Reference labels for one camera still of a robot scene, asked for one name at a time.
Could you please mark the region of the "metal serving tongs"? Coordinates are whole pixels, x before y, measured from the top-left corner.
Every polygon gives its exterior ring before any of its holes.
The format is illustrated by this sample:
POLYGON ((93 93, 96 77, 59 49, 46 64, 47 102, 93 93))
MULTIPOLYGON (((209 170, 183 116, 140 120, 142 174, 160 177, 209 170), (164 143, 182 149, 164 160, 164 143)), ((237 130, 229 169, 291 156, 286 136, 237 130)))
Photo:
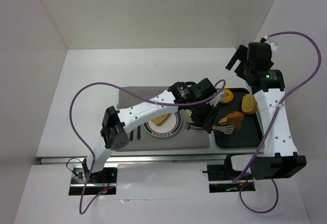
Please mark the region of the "metal serving tongs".
POLYGON ((200 131, 206 131, 209 134, 211 132, 221 132, 226 135, 230 135, 234 131, 234 126, 233 125, 224 125, 224 126, 212 126, 211 129, 205 129, 202 127, 197 127, 193 123, 186 123, 184 129, 185 130, 200 130, 200 131))

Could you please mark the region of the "dark brown bread piece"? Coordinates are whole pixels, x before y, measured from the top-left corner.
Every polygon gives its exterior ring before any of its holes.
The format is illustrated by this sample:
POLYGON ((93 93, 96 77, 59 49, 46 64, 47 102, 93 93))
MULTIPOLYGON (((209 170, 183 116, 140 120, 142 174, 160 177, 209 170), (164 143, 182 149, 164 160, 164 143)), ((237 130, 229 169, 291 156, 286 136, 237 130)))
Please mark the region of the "dark brown bread piece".
POLYGON ((234 131, 239 132, 242 129, 242 121, 238 118, 230 118, 230 114, 228 114, 226 117, 228 117, 227 125, 228 126, 234 126, 234 131))

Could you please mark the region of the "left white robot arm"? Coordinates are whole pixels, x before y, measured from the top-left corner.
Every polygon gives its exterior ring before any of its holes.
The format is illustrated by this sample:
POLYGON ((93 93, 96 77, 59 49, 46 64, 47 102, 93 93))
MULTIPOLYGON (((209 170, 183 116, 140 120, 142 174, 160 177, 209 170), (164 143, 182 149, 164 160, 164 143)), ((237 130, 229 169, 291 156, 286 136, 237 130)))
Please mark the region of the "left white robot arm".
POLYGON ((222 91, 207 78, 199 83, 176 82, 151 99, 142 98, 140 104, 120 110, 108 107, 101 123, 100 141, 82 163, 86 179, 97 177, 111 154, 128 145, 130 132, 161 115, 190 110, 192 122, 211 133, 222 91))

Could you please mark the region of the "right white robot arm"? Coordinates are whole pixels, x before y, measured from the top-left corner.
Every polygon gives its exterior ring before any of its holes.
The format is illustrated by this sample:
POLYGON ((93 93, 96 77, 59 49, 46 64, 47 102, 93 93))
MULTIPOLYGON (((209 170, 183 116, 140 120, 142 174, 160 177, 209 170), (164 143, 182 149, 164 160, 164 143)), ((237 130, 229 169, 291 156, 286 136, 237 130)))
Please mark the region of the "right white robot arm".
POLYGON ((272 51, 276 44, 270 42, 251 42, 240 45, 226 69, 235 69, 238 77, 246 81, 257 102, 257 114, 260 117, 264 133, 263 155, 234 155, 230 157, 230 169, 238 174, 237 180, 250 173, 256 180, 286 179, 303 169, 305 156, 301 156, 293 142, 282 100, 285 83, 282 72, 272 69, 272 51))

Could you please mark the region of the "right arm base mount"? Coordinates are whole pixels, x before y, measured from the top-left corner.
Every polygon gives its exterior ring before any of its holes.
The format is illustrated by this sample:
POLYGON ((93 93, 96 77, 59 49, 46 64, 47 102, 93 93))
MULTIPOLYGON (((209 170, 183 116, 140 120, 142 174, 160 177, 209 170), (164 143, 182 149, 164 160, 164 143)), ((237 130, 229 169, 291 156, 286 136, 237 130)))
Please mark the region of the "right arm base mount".
POLYGON ((233 170, 231 157, 232 155, 227 155, 223 163, 209 164, 202 171, 207 175, 210 193, 239 192, 241 188, 243 191, 255 191, 252 175, 242 177, 239 182, 232 182, 241 172, 233 170))

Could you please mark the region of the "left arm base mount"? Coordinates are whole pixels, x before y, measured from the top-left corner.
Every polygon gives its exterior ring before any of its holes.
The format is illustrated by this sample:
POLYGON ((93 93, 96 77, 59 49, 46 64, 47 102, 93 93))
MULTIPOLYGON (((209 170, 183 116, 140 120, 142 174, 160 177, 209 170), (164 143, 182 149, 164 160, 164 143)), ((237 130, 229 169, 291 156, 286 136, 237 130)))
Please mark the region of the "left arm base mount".
MULTIPOLYGON (((72 174, 68 194, 80 196, 87 178, 82 168, 82 161, 78 158, 70 158, 65 166, 72 174)), ((117 177, 117 165, 105 166, 101 172, 90 177, 84 194, 96 195, 100 192, 101 195, 116 195, 117 177)))

